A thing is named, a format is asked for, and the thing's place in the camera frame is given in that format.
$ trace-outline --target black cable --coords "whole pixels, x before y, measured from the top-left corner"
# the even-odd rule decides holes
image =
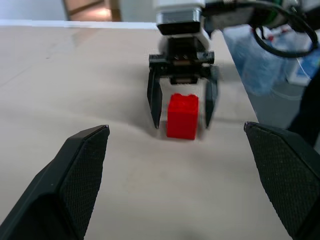
[[[202,9],[202,16],[217,16],[224,13],[229,13],[236,10],[236,2],[231,1],[230,3],[225,3],[223,0],[218,0],[215,2],[208,2],[205,4],[205,8]]]
[[[261,38],[262,38],[263,40],[266,40],[264,28],[263,28],[262,26],[260,26],[259,29],[260,29],[260,31],[261,31]]]
[[[262,47],[264,50],[267,52],[274,54],[279,57],[283,58],[301,58],[304,56],[307,56],[310,54],[312,51],[318,48],[318,36],[316,32],[298,15],[295,15],[294,13],[291,13],[281,6],[271,3],[271,2],[264,2],[264,1],[250,1],[250,2],[237,2],[236,3],[236,8],[248,8],[248,7],[253,7],[253,8],[260,8],[260,9],[269,9],[272,11],[276,11],[279,14],[283,15],[288,19],[288,21],[294,23],[296,26],[299,27],[302,31],[304,31],[311,39],[312,41],[312,46],[311,49],[308,51],[282,51],[278,50],[272,46],[267,45],[257,34],[257,29],[259,29],[261,26],[258,25],[252,25],[252,27],[255,29],[253,32],[253,36],[256,40],[256,42]]]

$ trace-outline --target wire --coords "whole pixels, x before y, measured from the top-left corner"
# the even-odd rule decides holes
[[[272,11],[276,11],[279,14],[286,17],[289,22],[294,23],[300,30],[303,30],[303,32],[305,32],[312,41],[311,49],[308,51],[294,52],[294,51],[278,50],[278,49],[266,44],[259,37],[259,35],[257,33],[257,29],[259,29],[261,26],[252,25],[252,28],[255,29],[255,31],[253,31],[254,39],[260,45],[260,47],[262,47],[264,50],[266,50],[267,52],[269,52],[271,54],[282,57],[282,58],[301,58],[301,57],[307,56],[312,51],[314,51],[315,49],[318,48],[318,36],[317,36],[316,32],[301,17],[285,10],[280,5],[277,5],[277,4],[274,4],[271,2],[257,0],[257,1],[248,1],[248,2],[237,2],[236,7],[237,8],[253,7],[253,8],[258,8],[258,9],[269,9]]]
[[[261,32],[261,38],[263,40],[266,40],[264,28],[262,26],[259,26],[259,29],[260,29],[260,32]]]
[[[300,66],[300,68],[301,68],[302,72],[304,73],[304,75],[305,75],[309,80],[311,80],[311,77],[309,76],[309,74],[308,74],[308,73],[306,73],[306,71],[305,71],[305,70],[304,70],[304,68],[302,67],[300,60],[299,60],[299,59],[297,59],[297,61],[298,61],[298,64],[299,64],[299,66]]]

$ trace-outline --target beige table surface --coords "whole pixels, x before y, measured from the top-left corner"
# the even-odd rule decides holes
[[[69,136],[110,126],[88,240],[289,240],[243,131],[256,121],[221,32],[219,102],[195,141],[166,138],[147,103],[156,30],[0,27],[0,222]]]

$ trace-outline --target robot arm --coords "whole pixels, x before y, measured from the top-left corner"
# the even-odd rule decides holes
[[[266,51],[286,58],[303,57],[318,47],[314,29],[319,28],[319,0],[154,0],[157,27],[163,37],[157,55],[149,56],[147,98],[154,126],[159,127],[162,111],[161,78],[172,85],[196,84],[206,79],[205,124],[209,127],[218,97],[215,55],[210,52],[211,33],[215,29],[249,24],[275,28],[289,23],[293,29],[305,32],[312,40],[312,49],[305,52],[285,52],[268,46],[255,31],[257,43]]]
[[[210,34],[213,30],[224,29],[242,24],[254,28],[265,26],[269,29],[290,24],[297,32],[306,32],[312,42],[313,49],[318,46],[318,38],[314,30],[320,29],[320,2],[318,0],[155,0],[157,26],[167,39],[195,36],[209,48]],[[280,57],[296,58],[309,54],[308,52],[283,52],[267,47],[255,38],[258,44]]]

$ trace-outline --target red lego brick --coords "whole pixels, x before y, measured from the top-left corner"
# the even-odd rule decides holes
[[[168,106],[166,136],[194,140],[198,126],[198,111],[199,98],[196,95],[173,94]]]

